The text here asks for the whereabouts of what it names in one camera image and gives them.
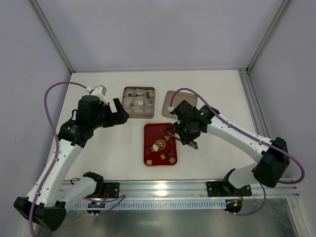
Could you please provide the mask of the right side aluminium rail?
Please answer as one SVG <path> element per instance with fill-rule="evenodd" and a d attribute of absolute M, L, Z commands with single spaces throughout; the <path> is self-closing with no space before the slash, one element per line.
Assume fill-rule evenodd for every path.
<path fill-rule="evenodd" d="M 264 137 L 274 139 L 274 136 L 272 136 L 269 132 L 250 73 L 247 71 L 246 68 L 241 68 L 238 69 L 238 74 L 241 80 L 241 84 L 244 90 L 256 133 Z"/>

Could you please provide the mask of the aluminium rail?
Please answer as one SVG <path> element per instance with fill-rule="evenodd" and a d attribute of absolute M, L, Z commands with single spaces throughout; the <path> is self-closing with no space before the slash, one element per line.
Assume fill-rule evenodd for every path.
<path fill-rule="evenodd" d="M 241 84 L 244 90 L 256 133 L 264 137 L 274 139 L 274 136 L 272 136 L 269 132 L 250 73 L 247 71 L 246 68 L 241 68 L 238 69 L 238 74 L 241 80 Z"/>
<path fill-rule="evenodd" d="M 220 191 L 209 186 L 214 180 L 106 180 L 106 183 L 118 183 L 119 194 L 127 198 L 223 198 Z M 274 188 L 252 184 L 242 191 L 244 198 L 247 191 L 251 197 L 262 198 L 299 198 L 299 190 L 295 185 L 278 184 Z"/>

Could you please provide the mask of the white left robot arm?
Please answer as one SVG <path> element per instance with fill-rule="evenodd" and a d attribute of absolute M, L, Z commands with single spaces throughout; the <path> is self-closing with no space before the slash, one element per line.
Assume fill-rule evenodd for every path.
<path fill-rule="evenodd" d="M 18 197 L 14 208 L 29 222 L 57 230 L 67 212 L 85 197 L 98 197 L 103 191 L 103 176 L 86 172 L 78 182 L 64 192 L 60 192 L 69 169 L 77 156 L 92 138 L 94 131 L 127 122 L 129 114 L 118 98 L 113 99 L 116 112 L 108 103 L 95 95 L 85 95 L 73 110 L 72 117 L 61 127 L 57 135 L 56 150 L 49 159 L 40 178 L 25 197 Z"/>

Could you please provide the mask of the red lacquer tray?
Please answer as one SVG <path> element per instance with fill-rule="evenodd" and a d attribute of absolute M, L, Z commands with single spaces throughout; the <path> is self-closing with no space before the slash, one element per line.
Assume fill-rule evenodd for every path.
<path fill-rule="evenodd" d="M 143 162 L 146 166 L 174 166 L 178 162 L 174 126 L 148 123 L 144 126 Z"/>

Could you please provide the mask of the gold tin lid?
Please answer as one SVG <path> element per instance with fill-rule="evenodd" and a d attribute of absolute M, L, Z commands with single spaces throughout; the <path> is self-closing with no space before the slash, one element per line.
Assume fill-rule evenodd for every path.
<path fill-rule="evenodd" d="M 176 116 L 172 115 L 168 110 L 168 107 L 170 105 L 170 101 L 171 101 L 174 93 L 175 93 L 175 91 L 171 91 L 171 90 L 167 91 L 167 93 L 166 93 L 164 104 L 162 107 L 162 116 L 163 117 L 172 118 L 172 119 L 176 118 Z M 186 100 L 191 106 L 194 106 L 194 107 L 197 106 L 197 101 L 198 101 L 197 96 L 194 94 L 191 94 L 191 93 L 184 93 L 184 92 L 179 92 L 175 95 L 173 102 L 172 102 L 172 106 L 176 108 L 183 100 Z"/>

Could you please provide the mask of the white round spiral chocolate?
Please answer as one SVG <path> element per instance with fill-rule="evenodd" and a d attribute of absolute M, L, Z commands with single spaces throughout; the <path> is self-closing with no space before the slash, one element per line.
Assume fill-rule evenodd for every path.
<path fill-rule="evenodd" d="M 156 144 L 153 144 L 152 148 L 153 148 L 153 150 L 154 150 L 155 152 L 158 151 L 158 146 L 157 146 Z"/>

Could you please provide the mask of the aluminium front rail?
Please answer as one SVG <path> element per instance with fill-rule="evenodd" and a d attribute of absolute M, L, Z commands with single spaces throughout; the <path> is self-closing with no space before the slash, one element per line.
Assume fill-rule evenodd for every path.
<path fill-rule="evenodd" d="M 106 183 L 118 183 L 119 194 L 127 198 L 223 198 L 220 191 L 209 186 L 214 180 L 106 180 Z M 274 188 L 252 184 L 242 191 L 244 198 L 247 191 L 251 197 L 262 198 L 299 198 L 299 190 L 295 185 L 278 184 Z"/>

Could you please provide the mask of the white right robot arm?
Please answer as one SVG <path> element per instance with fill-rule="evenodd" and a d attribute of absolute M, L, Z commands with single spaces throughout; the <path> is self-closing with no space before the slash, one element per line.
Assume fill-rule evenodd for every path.
<path fill-rule="evenodd" d="M 274 188 L 289 166 L 287 144 L 282 138 L 271 140 L 251 133 L 222 117 L 217 109 L 207 105 L 197 109 L 186 100 L 176 107 L 169 107 L 168 111 L 178 119 L 173 126 L 183 145 L 196 150 L 198 145 L 195 140 L 202 133 L 208 133 L 225 140 L 253 159 L 252 164 L 233 168 L 224 176 L 221 189 L 230 196 L 255 183 Z"/>

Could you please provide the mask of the gold tin box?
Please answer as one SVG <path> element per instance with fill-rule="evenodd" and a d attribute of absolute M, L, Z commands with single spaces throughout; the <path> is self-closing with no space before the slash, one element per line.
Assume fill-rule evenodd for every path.
<path fill-rule="evenodd" d="M 123 90 L 122 105 L 131 119 L 153 119 L 156 90 L 148 86 L 127 86 Z"/>

